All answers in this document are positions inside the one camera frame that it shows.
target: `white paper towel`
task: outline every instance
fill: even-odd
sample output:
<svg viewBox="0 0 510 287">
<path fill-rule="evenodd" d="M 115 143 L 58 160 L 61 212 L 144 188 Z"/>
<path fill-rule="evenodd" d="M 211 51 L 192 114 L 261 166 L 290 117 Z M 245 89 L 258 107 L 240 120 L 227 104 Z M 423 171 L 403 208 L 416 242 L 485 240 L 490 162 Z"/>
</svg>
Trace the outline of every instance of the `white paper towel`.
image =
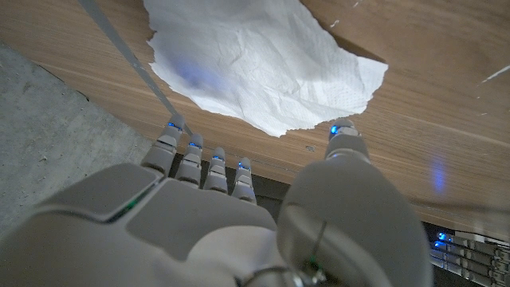
<svg viewBox="0 0 510 287">
<path fill-rule="evenodd" d="M 144 0 L 154 72 L 271 136 L 361 113 L 387 65 L 339 48 L 298 0 Z"/>
</svg>

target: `robotic hand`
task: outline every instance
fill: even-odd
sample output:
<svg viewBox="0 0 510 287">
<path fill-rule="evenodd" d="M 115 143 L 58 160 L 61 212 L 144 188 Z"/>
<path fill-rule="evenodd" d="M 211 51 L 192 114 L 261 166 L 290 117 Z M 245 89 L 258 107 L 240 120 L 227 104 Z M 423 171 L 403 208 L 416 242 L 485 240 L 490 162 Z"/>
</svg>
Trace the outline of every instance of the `robotic hand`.
<svg viewBox="0 0 510 287">
<path fill-rule="evenodd" d="M 349 120 L 288 190 L 276 224 L 243 159 L 228 196 L 218 148 L 199 189 L 202 137 L 169 178 L 184 119 L 142 164 L 100 171 L 34 207 L 0 240 L 1 286 L 431 286 L 410 205 L 370 164 Z"/>
</svg>

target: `blue light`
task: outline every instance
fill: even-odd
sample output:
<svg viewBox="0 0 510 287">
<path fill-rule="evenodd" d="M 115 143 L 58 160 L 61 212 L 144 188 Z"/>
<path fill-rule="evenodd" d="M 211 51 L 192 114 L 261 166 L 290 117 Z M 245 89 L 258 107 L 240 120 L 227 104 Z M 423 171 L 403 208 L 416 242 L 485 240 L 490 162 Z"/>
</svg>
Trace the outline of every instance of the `blue light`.
<svg viewBox="0 0 510 287">
<path fill-rule="evenodd" d="M 445 189 L 446 178 L 445 178 L 446 170 L 443 164 L 443 160 L 438 157 L 434 157 L 432 162 L 432 180 L 435 187 L 435 191 L 437 193 L 442 193 Z"/>
</svg>

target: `wooden surface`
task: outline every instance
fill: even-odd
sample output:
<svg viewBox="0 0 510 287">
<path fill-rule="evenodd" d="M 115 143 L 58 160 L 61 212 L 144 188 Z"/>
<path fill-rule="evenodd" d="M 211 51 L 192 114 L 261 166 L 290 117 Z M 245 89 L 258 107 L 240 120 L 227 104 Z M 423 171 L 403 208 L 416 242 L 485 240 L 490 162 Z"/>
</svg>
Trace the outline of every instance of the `wooden surface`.
<svg viewBox="0 0 510 287">
<path fill-rule="evenodd" d="M 170 113 L 78 2 L 0 3 L 2 41 L 145 136 L 160 133 Z M 204 135 L 207 147 L 225 148 L 230 166 L 248 156 L 254 173 L 290 183 L 304 165 L 324 156 L 330 123 L 278 139 L 201 111 L 172 92 L 147 64 L 152 31 L 142 2 L 98 4 L 191 130 Z M 510 71 L 481 83 L 510 65 L 510 1 L 303 4 L 336 39 L 390 66 L 368 109 L 352 117 L 373 164 L 424 221 L 510 240 Z M 206 150 L 204 158 L 209 156 Z"/>
</svg>

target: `wood grain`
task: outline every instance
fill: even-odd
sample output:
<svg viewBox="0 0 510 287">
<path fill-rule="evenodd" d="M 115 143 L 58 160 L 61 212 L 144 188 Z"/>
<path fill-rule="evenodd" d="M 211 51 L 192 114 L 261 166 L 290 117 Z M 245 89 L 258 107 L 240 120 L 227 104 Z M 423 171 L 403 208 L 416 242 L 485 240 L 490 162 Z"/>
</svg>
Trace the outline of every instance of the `wood grain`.
<svg viewBox="0 0 510 287">
<path fill-rule="evenodd" d="M 248 156 L 256 174 L 290 183 L 324 156 L 330 123 L 278 139 L 172 92 L 148 65 L 153 32 L 143 3 L 97 2 L 190 128 L 204 135 L 205 158 L 222 146 L 229 166 Z M 0 3 L 6 44 L 145 136 L 160 133 L 170 113 L 77 2 Z M 423 220 L 509 241 L 510 73 L 481 82 L 510 65 L 510 1 L 356 3 L 303 0 L 341 45 L 353 43 L 390 66 L 368 109 L 352 117 L 373 164 Z"/>
</svg>

